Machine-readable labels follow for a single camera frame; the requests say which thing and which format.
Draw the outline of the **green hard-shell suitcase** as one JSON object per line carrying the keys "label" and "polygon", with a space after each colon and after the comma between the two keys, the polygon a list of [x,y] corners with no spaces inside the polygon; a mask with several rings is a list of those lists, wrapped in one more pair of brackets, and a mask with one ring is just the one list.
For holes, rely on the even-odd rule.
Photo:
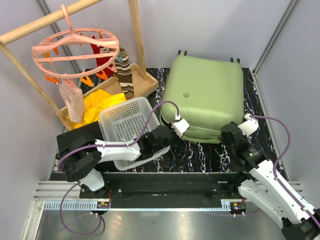
{"label": "green hard-shell suitcase", "polygon": [[169,124],[180,114],[190,127],[183,140],[218,144],[221,128],[242,123],[244,80],[240,59],[210,60],[179,52],[162,95],[160,121]]}

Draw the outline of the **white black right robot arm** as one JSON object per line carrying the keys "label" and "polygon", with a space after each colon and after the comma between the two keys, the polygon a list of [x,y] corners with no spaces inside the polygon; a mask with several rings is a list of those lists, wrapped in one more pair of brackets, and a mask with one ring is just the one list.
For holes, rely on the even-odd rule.
{"label": "white black right robot arm", "polygon": [[253,202],[280,227],[287,240],[314,240],[320,235],[320,211],[308,203],[274,169],[273,162],[247,137],[258,129],[256,119],[221,128],[219,140],[241,171],[227,182],[232,198]]}

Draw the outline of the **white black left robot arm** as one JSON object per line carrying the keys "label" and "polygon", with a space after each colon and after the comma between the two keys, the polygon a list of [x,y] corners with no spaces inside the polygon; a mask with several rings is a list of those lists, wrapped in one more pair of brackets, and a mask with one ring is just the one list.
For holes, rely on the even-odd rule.
{"label": "white black left robot arm", "polygon": [[108,142],[96,139],[94,144],[86,142],[84,146],[70,150],[58,162],[58,170],[63,172],[68,182],[78,182],[90,189],[97,198],[108,193],[108,186],[102,173],[96,166],[104,162],[125,161],[133,164],[145,164],[169,151],[190,127],[185,119],[159,125],[154,130],[141,133],[135,140],[126,142]]}

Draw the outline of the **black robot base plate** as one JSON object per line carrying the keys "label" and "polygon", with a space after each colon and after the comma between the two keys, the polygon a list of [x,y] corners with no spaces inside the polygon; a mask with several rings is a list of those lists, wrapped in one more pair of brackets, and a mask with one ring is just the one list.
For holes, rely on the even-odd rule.
{"label": "black robot base plate", "polygon": [[52,181],[41,183],[44,197],[50,202],[63,201],[45,208],[89,211],[162,211],[162,212],[230,212],[241,214],[249,201],[233,196],[228,181],[237,172],[106,172],[105,186],[91,191],[84,184],[62,180],[57,173]]}

